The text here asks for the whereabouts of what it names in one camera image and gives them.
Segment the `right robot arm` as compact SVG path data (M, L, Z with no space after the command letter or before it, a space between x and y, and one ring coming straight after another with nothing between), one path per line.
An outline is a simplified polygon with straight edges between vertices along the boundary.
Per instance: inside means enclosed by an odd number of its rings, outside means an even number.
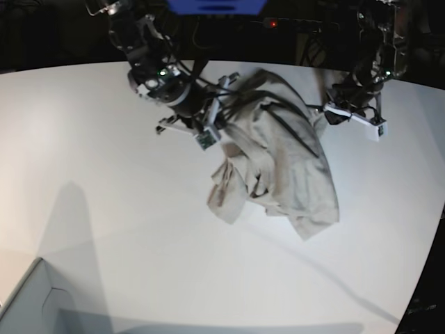
M155 16L141 13L135 1L86 1L85 5L90 16L107 16L110 41L130 65L127 77L132 91L172 110L172 116L158 122L156 133L169 129L190 134L202 150L219 142L227 123L221 98L236 94L230 86L239 74L215 83L202 78L207 62L195 61L187 67Z

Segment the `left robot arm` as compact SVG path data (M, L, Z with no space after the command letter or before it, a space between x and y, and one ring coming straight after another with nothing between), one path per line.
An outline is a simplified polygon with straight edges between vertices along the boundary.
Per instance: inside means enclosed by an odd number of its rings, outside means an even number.
M357 11L359 60L340 83L327 90L323 112L330 125L355 121L375 142L387 135L382 89L407 69L409 1L362 1Z

